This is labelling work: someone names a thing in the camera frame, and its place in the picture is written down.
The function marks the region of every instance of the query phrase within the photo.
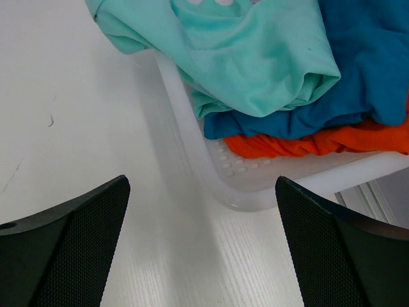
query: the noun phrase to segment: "folded clothing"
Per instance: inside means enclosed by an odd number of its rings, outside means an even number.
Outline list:
[[[314,102],[340,78],[317,0],[86,0],[122,52],[156,48],[195,89],[198,118],[266,116]]]
[[[409,97],[406,104],[409,110]],[[356,125],[321,130],[301,139],[232,136],[224,139],[230,150],[246,159],[260,157],[303,157],[332,152],[400,152],[409,154],[409,116],[399,126],[386,126],[368,119]]]
[[[341,80],[318,101],[290,112],[264,118],[238,111],[209,114],[204,123],[208,139],[237,134],[298,139],[367,117],[385,125],[403,123],[409,85],[409,1],[318,2]]]

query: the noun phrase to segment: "teal shirt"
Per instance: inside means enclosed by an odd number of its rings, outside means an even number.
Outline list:
[[[198,118],[232,109],[256,117],[291,110],[340,79],[317,0],[198,2],[86,0],[121,52],[156,48],[172,58],[194,88]]]

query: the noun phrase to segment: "white table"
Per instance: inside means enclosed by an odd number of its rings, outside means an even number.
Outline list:
[[[278,210],[197,183],[153,54],[120,54],[81,0],[0,2],[0,162],[0,224],[129,178],[102,306],[303,306]]]

